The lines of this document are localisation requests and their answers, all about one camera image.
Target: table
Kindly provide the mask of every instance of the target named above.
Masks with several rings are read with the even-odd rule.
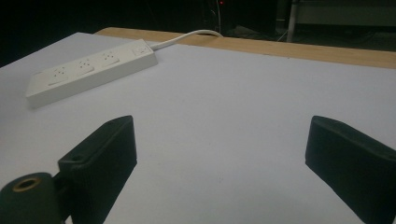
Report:
[[[180,35],[177,33],[124,29],[118,27],[109,27],[98,31],[97,34],[132,39],[143,38],[146,40],[159,42],[175,38]],[[321,62],[396,68],[396,52],[391,51],[344,49],[229,37],[218,39],[214,36],[201,35],[191,36],[187,39],[181,40],[179,44],[202,46],[215,49],[230,49],[249,53],[315,60]]]
[[[132,115],[137,165],[108,223],[361,223],[304,164],[309,124],[314,115],[338,119],[396,148],[396,70],[385,66],[394,57],[378,60],[392,53],[373,52],[374,66],[363,65],[371,51],[192,36],[157,50],[159,63],[144,71],[27,107],[35,72],[125,37],[176,35],[75,34],[2,67],[0,185],[55,175],[56,161],[101,124]],[[329,61],[341,55],[347,63]]]

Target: wooden table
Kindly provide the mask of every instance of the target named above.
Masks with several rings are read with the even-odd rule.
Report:
[[[178,33],[136,30],[109,27],[96,33],[97,35],[116,36],[122,38],[147,41],[165,41],[177,36]],[[330,63],[346,63],[373,67],[396,68],[396,52],[344,49],[314,45],[216,37],[212,35],[194,35],[180,40],[179,44],[209,47],[214,49],[230,49],[250,53],[299,58]]]

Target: white cable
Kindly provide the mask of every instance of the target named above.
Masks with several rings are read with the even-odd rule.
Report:
[[[170,40],[164,41],[164,42],[162,42],[162,43],[158,43],[158,44],[151,45],[151,46],[149,46],[149,47],[150,47],[152,50],[162,49],[162,48],[168,47],[168,46],[170,46],[170,45],[174,45],[174,44],[176,44],[176,42],[179,41],[180,39],[186,38],[186,37],[188,37],[188,36],[190,36],[190,35],[216,35],[216,36],[221,36],[221,37],[222,37],[222,35],[219,34],[219,33],[216,32],[216,31],[211,31],[211,30],[197,30],[197,31],[192,31],[192,32],[186,33],[186,34],[181,35],[181,36],[179,36],[179,37],[176,37],[176,38],[174,38],[174,39],[170,39]]]

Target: socket hole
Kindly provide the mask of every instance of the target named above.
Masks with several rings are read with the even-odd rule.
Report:
[[[37,186],[41,182],[41,179],[38,177],[31,177],[21,180],[18,184],[12,188],[15,192],[24,192],[28,189],[32,189]]]

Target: power strip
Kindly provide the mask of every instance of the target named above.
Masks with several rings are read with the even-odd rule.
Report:
[[[30,107],[38,108],[157,63],[153,50],[139,39],[33,75],[26,98]]]

